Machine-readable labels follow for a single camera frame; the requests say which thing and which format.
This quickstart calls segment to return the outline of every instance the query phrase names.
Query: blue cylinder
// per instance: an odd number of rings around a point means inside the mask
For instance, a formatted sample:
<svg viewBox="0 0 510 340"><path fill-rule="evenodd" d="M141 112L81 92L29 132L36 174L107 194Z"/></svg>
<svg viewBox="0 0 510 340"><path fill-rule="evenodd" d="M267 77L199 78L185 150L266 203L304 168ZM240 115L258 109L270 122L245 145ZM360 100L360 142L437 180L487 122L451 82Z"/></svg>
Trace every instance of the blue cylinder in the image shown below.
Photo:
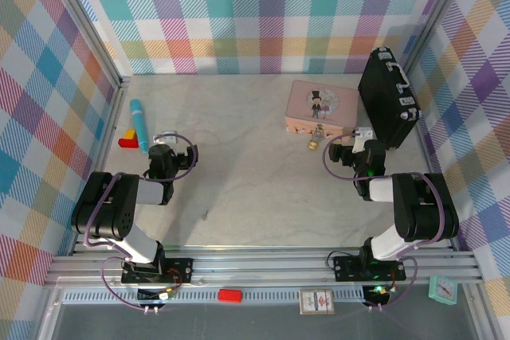
<svg viewBox="0 0 510 340"><path fill-rule="evenodd" d="M145 128L145 119L143 118L142 103L138 99L133 99L129 103L129 109L135 123L136 138L142 153L149 152L149 138L147 137L147 129Z"/></svg>

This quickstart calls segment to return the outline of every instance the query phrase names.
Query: checkered pattern wall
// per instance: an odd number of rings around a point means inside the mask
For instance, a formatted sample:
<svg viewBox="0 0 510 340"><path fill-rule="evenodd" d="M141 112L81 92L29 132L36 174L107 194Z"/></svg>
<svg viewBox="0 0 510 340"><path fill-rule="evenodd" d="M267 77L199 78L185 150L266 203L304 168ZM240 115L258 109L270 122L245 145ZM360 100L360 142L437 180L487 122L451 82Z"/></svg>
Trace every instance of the checkered pattern wall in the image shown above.
<svg viewBox="0 0 510 340"><path fill-rule="evenodd" d="M0 339L28 336L112 94L61 0L0 0Z"/></svg>
<svg viewBox="0 0 510 340"><path fill-rule="evenodd" d="M427 0L100 0L120 41L85 8L117 58L141 73L362 72L380 45L398 51Z"/></svg>
<svg viewBox="0 0 510 340"><path fill-rule="evenodd" d="M459 238L510 338L510 0L454 0L410 78Z"/></svg>

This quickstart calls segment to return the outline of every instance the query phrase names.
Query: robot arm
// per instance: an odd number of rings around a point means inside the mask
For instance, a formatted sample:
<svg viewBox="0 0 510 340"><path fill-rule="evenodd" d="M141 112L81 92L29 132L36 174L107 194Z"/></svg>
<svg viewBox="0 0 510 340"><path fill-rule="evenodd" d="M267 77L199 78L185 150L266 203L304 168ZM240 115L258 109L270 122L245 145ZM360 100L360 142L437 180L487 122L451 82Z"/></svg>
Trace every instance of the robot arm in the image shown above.
<svg viewBox="0 0 510 340"><path fill-rule="evenodd" d="M342 160L344 166L355 171L354 184L365 201L392 202L394 224L381 235L368 238L359 250L359 257L336 256L337 281L365 281L405 279L402 254L424 240L432 240L440 228L439 208L427 183L415 174L384 176L386 151L381 142L363 140L363 150L340 144L329 147L333 162ZM459 221L448 187L442 174L424 174L437 190L445 212L445 224L439 240L457 235Z"/></svg>
<svg viewBox="0 0 510 340"><path fill-rule="evenodd" d="M457 212L442 174L425 174L441 197L445 227L439 240L454 238L459 230ZM372 238L371 251L377 260L396 260L399 253L423 240L431 240L439 230L439 210L430 188L411 174L393 174L391 178L369 182L372 201L393 202L394 225Z"/></svg>
<svg viewBox="0 0 510 340"><path fill-rule="evenodd" d="M134 221L136 204L168 204L174 186L173 182L165 180L174 178L179 170L191 167L193 148L187 147L186 152L176 154L166 144L151 147L150 166L146 172L151 180L137 174L123 174L92 223L90 237L93 240L115 244L131 255L123 265L126 270L122 276L123 283L132 283L134 279L137 283L173 282L173 275L168 273L171 268L179 270L183 283L190 279L192 260L165 258L163 246L147 236ZM110 173L94 172L90 175L71 218L76 232L85 233L92 211L111 180Z"/></svg>

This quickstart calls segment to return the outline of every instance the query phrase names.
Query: wooden box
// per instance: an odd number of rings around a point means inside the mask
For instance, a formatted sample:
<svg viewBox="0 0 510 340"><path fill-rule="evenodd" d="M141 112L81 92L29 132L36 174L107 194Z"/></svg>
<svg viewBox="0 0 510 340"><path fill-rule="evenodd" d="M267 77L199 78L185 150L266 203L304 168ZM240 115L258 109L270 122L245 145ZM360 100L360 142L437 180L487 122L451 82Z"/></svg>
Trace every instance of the wooden box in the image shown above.
<svg viewBox="0 0 510 340"><path fill-rule="evenodd" d="M288 99L287 131L311 135L318 124L325 137L350 133L358 118L358 91L296 80Z"/></svg>

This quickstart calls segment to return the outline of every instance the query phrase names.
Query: teal alarm clock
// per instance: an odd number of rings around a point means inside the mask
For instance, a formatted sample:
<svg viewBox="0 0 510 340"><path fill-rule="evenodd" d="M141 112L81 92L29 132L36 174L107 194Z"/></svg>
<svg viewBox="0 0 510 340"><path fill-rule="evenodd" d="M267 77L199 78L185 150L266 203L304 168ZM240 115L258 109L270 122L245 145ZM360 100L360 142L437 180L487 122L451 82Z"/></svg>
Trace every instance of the teal alarm clock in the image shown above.
<svg viewBox="0 0 510 340"><path fill-rule="evenodd" d="M446 276L430 277L429 297L439 303L457 304L457 282Z"/></svg>

